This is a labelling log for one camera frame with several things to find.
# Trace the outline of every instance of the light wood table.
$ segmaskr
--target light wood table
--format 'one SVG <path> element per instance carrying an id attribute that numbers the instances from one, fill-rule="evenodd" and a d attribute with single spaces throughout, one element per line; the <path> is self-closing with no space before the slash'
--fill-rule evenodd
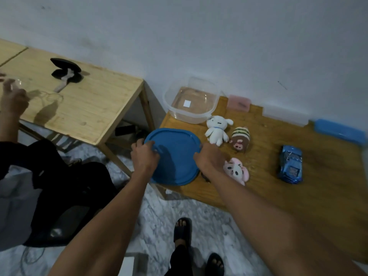
<path id="1" fill-rule="evenodd" d="M 109 136 L 123 115 L 139 97 L 150 130 L 154 122 L 144 88 L 144 80 L 82 62 L 84 79 L 69 83 L 60 93 L 53 90 L 61 83 L 51 73 L 57 67 L 50 58 L 62 56 L 29 48 L 2 66 L 5 73 L 24 80 L 30 105 L 21 116 L 33 124 L 98 147 L 128 176 L 131 171 L 106 146 Z M 41 136 L 29 128 L 23 131 Z"/>
<path id="2" fill-rule="evenodd" d="M 354 260 L 368 262 L 368 191 L 361 148 L 340 139 L 317 134 L 313 124 L 304 128 L 262 116 L 262 108 L 249 113 L 226 111 L 227 98 L 220 97 L 213 115 L 234 121 L 227 128 L 247 126 L 251 142 L 245 154 L 223 144 L 229 157 L 239 158 L 248 168 L 247 186 L 275 205 L 309 223 Z M 207 141 L 205 123 L 187 124 L 167 114 L 162 128 L 189 130 L 202 143 Z M 284 144 L 303 152 L 303 182 L 291 185 L 276 177 L 278 156 Z M 200 175 L 188 185 L 161 185 L 190 198 L 226 210 L 217 191 Z"/>
<path id="3" fill-rule="evenodd" d="M 13 57 L 26 50 L 27 47 L 0 39 L 0 68 Z"/>

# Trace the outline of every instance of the black sandal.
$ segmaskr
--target black sandal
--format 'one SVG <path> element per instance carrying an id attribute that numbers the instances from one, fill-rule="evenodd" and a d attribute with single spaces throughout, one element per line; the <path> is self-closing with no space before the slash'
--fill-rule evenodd
<path id="1" fill-rule="evenodd" d="M 186 222 L 185 226 L 180 226 L 180 220 L 183 222 Z M 189 218 L 180 218 L 177 220 L 174 226 L 174 242 L 178 239 L 183 239 L 186 242 L 186 248 L 188 249 L 190 247 L 191 242 L 191 222 Z"/>
<path id="2" fill-rule="evenodd" d="M 205 276 L 224 276 L 225 274 L 225 265 L 222 260 L 222 258 L 216 254 L 212 253 L 207 261 L 206 269 L 205 269 Z"/>

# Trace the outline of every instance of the brown plush toy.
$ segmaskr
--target brown plush toy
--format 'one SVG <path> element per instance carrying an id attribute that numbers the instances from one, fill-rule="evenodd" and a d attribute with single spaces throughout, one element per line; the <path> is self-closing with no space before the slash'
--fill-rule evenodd
<path id="1" fill-rule="evenodd" d="M 251 140 L 249 130 L 247 127 L 237 127 L 231 135 L 229 143 L 232 144 L 232 148 L 238 152 L 245 152 L 248 144 Z"/>

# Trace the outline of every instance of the toy car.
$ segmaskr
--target toy car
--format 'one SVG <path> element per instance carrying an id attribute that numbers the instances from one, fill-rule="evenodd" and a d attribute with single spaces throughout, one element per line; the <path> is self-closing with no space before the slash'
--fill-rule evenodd
<path id="1" fill-rule="evenodd" d="M 301 150 L 290 145 L 284 145 L 280 154 L 278 178 L 291 184 L 298 184 L 302 181 L 301 163 Z"/>

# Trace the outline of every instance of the hand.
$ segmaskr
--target hand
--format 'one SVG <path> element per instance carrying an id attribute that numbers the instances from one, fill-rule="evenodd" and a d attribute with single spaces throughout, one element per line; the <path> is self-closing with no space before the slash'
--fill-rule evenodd
<path id="1" fill-rule="evenodd" d="M 193 159 L 200 171 L 208 178 L 214 171 L 224 172 L 225 157 L 216 144 L 206 142 L 200 153 L 194 153 Z"/>
<path id="2" fill-rule="evenodd" d="M 24 89 L 12 90 L 14 79 L 7 79 L 2 84 L 1 111 L 5 115 L 20 118 L 28 107 L 30 99 Z"/>
<path id="3" fill-rule="evenodd" d="M 154 174 L 160 155 L 152 150 L 154 141 L 143 144 L 143 139 L 138 139 L 132 144 L 132 152 L 130 153 L 134 166 L 134 173 L 150 178 Z"/>
<path id="4" fill-rule="evenodd" d="M 3 72 L 0 71 L 0 82 L 4 82 L 4 77 L 6 76 L 6 74 L 4 74 Z"/>

